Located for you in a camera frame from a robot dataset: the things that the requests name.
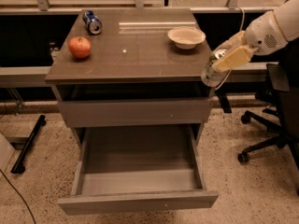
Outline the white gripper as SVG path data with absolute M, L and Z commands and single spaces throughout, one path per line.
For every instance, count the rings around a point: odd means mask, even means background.
M 274 12 L 268 11 L 254 20 L 245 32 L 236 33 L 212 51 L 211 56 L 216 58 L 212 68 L 216 72 L 225 72 L 248 63 L 254 54 L 269 55 L 287 44 Z

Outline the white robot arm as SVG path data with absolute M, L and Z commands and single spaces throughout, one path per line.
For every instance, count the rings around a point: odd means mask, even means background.
M 299 37 L 299 0 L 289 0 L 274 10 L 265 12 L 250 23 L 246 30 L 231 36 L 216 50 L 224 54 L 211 68 L 226 72 L 248 63 L 254 55 L 264 56 L 284 48 Z

